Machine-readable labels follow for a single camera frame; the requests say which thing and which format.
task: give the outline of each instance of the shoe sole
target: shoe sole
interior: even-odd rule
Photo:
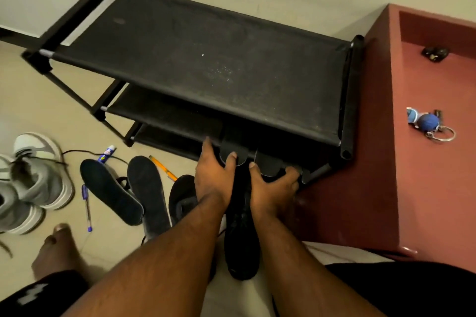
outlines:
[[[43,208],[32,204],[30,205],[30,212],[28,213],[28,217],[24,220],[24,222],[13,230],[8,230],[7,232],[13,234],[28,233],[43,221],[44,215],[45,210]]]
[[[155,164],[147,157],[130,160],[127,179],[132,193],[144,206],[144,231],[147,239],[159,236],[170,229],[162,179]]]
[[[105,164],[85,159],[81,162],[80,173],[86,187],[126,224],[141,224],[144,208],[116,181]]]
[[[59,158],[57,159],[57,161],[64,163],[63,153],[61,149],[59,148],[59,146],[54,141],[52,141],[50,138],[40,133],[28,132],[28,134],[36,135],[44,139],[54,151],[55,157]],[[58,198],[56,198],[56,200],[53,203],[41,206],[46,210],[59,210],[63,208],[64,206],[66,206],[73,199],[74,185],[73,185],[73,182],[71,181],[71,177],[68,174],[66,165],[64,164],[61,165],[61,167],[59,168],[59,173],[61,175],[63,188],[61,189],[60,195],[58,196]]]

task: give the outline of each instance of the grey sneaker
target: grey sneaker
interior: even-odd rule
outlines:
[[[0,232],[24,234],[43,219],[44,209],[18,199],[9,182],[0,181]]]
[[[73,183],[55,142],[38,133],[23,133],[13,152],[10,181],[21,201],[57,210],[73,198]]]

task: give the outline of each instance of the pencil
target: pencil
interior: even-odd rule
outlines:
[[[149,156],[149,159],[154,162],[154,164],[159,167],[160,169],[162,169],[165,174],[167,175],[167,177],[169,177],[171,180],[173,180],[174,182],[177,180],[177,177],[173,175],[173,173],[168,170],[167,168],[165,168],[165,166],[160,163],[157,159],[155,159],[154,157],[152,157],[151,155]]]

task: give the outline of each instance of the cable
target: cable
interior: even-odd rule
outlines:
[[[89,153],[89,154],[91,154],[91,155],[96,155],[96,156],[99,156],[99,155],[103,155],[103,154],[104,154],[104,153],[94,153],[94,152],[91,152],[91,151],[87,151],[87,150],[85,150],[85,149],[70,149],[70,150],[68,150],[68,151],[66,151],[66,152],[63,152],[63,155],[65,155],[65,154],[67,154],[67,153],[72,153],[72,152]],[[123,159],[121,159],[121,158],[118,158],[118,157],[116,157],[116,156],[114,156],[114,155],[109,156],[109,158],[117,159],[117,160],[120,160],[120,161],[123,162],[123,163],[129,164],[129,163],[127,163],[125,160],[123,160]]]

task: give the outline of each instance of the foot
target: foot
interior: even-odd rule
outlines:
[[[31,268],[37,281],[51,273],[71,269],[87,279],[86,264],[76,248],[69,225],[61,223],[53,229],[53,234],[46,237]]]

